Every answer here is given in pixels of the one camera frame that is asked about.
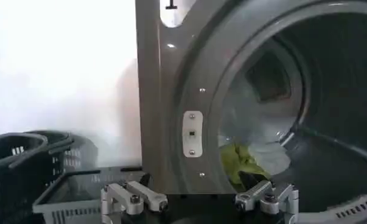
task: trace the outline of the plastic laundry basket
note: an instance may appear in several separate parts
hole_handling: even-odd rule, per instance
[[[33,212],[43,214],[47,224],[89,223],[100,217],[100,190],[104,185],[140,181],[144,174],[140,167],[64,173],[36,200]]]
[[[46,153],[40,154],[38,159],[50,164],[50,175],[45,176],[46,187],[50,186],[63,172],[81,169],[80,149],[73,148],[72,134],[64,131],[37,130],[29,133],[47,137]]]
[[[0,135],[0,223],[19,223],[44,191],[38,180],[44,164],[31,163],[47,146],[47,138],[31,133]]]

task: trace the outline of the washing machine drum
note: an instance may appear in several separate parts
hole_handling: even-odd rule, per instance
[[[221,151],[240,145],[301,211],[367,194],[367,2],[244,1],[199,41],[176,113],[203,115],[202,155],[173,165],[189,193],[229,192]]]

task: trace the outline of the washing machine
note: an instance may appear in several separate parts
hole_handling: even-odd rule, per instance
[[[367,1],[137,0],[136,17],[154,190],[237,192],[221,150],[240,144],[302,212],[367,195]]]

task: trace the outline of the black laundry basket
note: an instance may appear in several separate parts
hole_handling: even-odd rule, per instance
[[[0,223],[24,220],[46,188],[39,182],[47,174],[46,166],[31,161],[47,143],[46,137],[31,133],[0,135]]]
[[[73,148],[72,134],[64,131],[36,130],[30,131],[47,137],[46,153],[40,154],[36,159],[39,163],[50,165],[50,175],[45,177],[46,187],[50,186],[64,171],[81,168],[80,150]]]

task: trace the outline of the screw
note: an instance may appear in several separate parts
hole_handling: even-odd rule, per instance
[[[264,200],[266,200],[268,202],[276,202],[275,195],[272,194],[272,193],[265,194],[264,195]]]
[[[132,195],[130,197],[130,203],[132,203],[132,204],[138,204],[138,203],[140,203],[140,197],[137,196],[137,195]]]

